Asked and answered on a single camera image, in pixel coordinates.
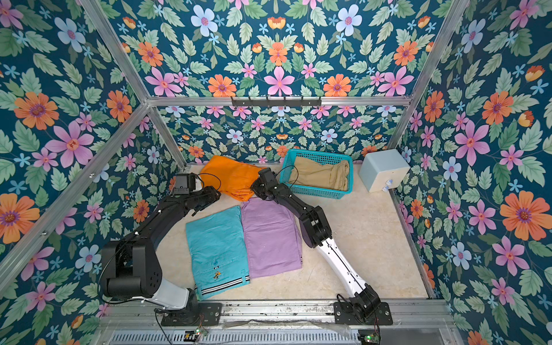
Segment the orange pants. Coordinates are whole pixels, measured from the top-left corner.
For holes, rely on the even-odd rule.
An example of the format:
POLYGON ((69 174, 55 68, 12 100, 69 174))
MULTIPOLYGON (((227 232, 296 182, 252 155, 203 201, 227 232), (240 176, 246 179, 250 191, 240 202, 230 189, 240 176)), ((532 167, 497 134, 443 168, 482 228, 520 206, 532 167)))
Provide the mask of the orange pants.
POLYGON ((255 165, 213 156, 201 170, 200 178, 205 186, 213 186, 222 194, 245 202, 254 196, 251 186, 259 178, 261 170, 255 165))

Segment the purple pants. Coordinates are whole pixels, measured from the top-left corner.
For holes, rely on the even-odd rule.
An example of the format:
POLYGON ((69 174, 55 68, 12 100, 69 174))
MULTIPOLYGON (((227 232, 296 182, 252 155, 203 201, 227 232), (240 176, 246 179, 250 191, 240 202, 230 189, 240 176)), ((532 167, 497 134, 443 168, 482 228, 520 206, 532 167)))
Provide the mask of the purple pants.
POLYGON ((302 240, 286 207, 251 198, 241 205, 241 217, 252 279, 302 268, 302 240))

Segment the teal pants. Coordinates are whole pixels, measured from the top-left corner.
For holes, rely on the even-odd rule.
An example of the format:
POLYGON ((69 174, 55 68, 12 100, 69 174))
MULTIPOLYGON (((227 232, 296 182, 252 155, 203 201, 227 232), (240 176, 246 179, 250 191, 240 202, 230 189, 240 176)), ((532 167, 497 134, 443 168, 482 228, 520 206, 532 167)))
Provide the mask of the teal pants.
POLYGON ((239 206, 185 226, 198 300, 250 284, 250 267, 239 206))

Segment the beige corduroy pants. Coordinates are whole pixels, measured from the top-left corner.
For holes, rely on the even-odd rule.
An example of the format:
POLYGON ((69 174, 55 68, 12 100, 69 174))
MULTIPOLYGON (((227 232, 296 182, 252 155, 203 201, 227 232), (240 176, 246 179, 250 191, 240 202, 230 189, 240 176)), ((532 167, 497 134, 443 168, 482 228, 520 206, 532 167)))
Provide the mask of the beige corduroy pants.
POLYGON ((320 164, 308 158, 296 158, 289 182, 307 187, 349 190, 350 165, 347 160, 336 164, 320 164))

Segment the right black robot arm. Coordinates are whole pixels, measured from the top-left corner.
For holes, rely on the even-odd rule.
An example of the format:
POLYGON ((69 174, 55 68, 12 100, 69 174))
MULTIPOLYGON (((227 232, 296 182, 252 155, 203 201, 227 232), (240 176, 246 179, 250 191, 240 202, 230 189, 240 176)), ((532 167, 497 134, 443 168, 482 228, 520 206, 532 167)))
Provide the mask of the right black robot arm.
POLYGON ((330 224, 322 207, 311 206, 297 197, 290 187, 277 180, 270 168, 263 168, 251 185, 254 194, 265 201, 274 201, 286 207, 300 222, 304 242, 315 250, 330 265, 346 288, 348 298, 337 296, 339 303, 349 306, 355 320, 366 323, 377 320, 381 299, 375 290, 357 274, 333 239, 330 224))

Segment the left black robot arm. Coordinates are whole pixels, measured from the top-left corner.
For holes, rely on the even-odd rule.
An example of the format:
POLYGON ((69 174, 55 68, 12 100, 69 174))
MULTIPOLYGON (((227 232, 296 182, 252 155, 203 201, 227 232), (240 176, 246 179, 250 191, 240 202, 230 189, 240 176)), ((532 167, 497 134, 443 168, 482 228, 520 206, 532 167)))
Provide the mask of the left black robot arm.
POLYGON ((103 271, 99 285, 102 295, 110 298, 111 304, 142 301, 169 311, 184 309, 191 291, 164 278, 157 248, 189 212, 197 214, 220 197, 221 193, 211 186, 167 195, 131 234, 107 243, 101 251, 103 271))

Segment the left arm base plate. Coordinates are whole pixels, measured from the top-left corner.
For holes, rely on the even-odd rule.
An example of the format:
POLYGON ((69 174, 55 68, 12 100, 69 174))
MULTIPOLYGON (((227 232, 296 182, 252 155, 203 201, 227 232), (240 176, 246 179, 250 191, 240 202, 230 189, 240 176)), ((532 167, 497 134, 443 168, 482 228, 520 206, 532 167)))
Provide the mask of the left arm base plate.
POLYGON ((217 326, 222 314, 221 303, 192 303, 182 310, 162 313, 162 326, 217 326))

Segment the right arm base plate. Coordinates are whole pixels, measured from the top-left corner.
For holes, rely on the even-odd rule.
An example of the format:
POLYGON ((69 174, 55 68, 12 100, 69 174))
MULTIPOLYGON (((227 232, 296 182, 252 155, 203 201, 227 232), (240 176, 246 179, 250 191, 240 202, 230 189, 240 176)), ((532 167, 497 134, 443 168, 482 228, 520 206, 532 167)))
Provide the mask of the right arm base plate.
POLYGON ((388 303, 361 307, 357 303, 337 301, 333 303, 334 320, 348 326, 392 326, 393 319, 388 303))

